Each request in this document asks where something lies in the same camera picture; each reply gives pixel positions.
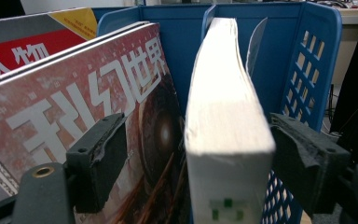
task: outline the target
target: book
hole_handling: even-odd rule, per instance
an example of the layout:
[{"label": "book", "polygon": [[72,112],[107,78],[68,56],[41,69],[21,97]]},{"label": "book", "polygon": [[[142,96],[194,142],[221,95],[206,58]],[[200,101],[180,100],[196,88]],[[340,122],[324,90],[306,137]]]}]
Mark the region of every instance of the book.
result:
[{"label": "book", "polygon": [[0,76],[0,168],[21,176],[67,150],[94,124],[123,113],[127,159],[101,212],[77,223],[150,223],[174,214],[186,186],[184,127],[159,25],[136,22]]},{"label": "book", "polygon": [[0,75],[95,38],[91,8],[72,8],[0,20]]},{"label": "book", "polygon": [[185,148],[195,223],[259,223],[275,143],[242,65],[235,19],[214,18],[194,64]]}]

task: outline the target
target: magazine cover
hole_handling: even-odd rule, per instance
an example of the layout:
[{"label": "magazine cover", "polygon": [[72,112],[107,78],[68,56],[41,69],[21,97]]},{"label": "magazine cover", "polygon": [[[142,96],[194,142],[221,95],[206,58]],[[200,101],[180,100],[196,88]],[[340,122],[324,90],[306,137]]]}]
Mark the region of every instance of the magazine cover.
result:
[{"label": "magazine cover", "polygon": [[96,36],[91,8],[0,20],[0,75]]},{"label": "magazine cover", "polygon": [[177,216],[173,208],[185,192],[178,186],[186,182],[183,119],[154,23],[0,82],[1,188],[16,193],[28,169],[65,162],[66,151],[96,121],[115,113],[127,117],[128,158],[103,211],[78,214],[76,221]]}]

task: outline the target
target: blue plastic basket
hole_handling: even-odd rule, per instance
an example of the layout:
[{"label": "blue plastic basket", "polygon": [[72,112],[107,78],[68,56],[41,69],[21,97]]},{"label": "blue plastic basket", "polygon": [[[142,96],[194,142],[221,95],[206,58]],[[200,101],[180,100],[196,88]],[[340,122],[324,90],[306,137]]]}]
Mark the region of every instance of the blue plastic basket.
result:
[{"label": "blue plastic basket", "polygon": [[[319,132],[341,37],[341,17],[331,7],[297,3],[252,3],[130,7],[105,13],[97,35],[136,21],[160,24],[161,44],[182,114],[200,43],[213,17],[236,18],[242,59],[254,28],[268,18],[252,76],[260,104]],[[299,223],[301,207],[270,173],[262,223]]]}]

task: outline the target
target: red label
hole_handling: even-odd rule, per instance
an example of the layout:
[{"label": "red label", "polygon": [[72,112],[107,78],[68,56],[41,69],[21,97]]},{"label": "red label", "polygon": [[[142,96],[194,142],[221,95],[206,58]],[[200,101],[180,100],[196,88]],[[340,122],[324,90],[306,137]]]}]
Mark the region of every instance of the red label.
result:
[{"label": "red label", "polygon": [[85,41],[72,31],[63,29],[0,43],[0,75]]}]

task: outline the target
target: white book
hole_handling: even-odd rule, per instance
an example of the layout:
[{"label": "white book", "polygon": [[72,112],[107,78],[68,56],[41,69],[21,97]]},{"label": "white book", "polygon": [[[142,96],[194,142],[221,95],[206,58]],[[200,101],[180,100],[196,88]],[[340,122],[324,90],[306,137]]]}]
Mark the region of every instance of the white book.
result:
[{"label": "white book", "polygon": [[259,223],[275,142],[242,65],[235,19],[214,18],[198,52],[185,145],[195,223]]}]

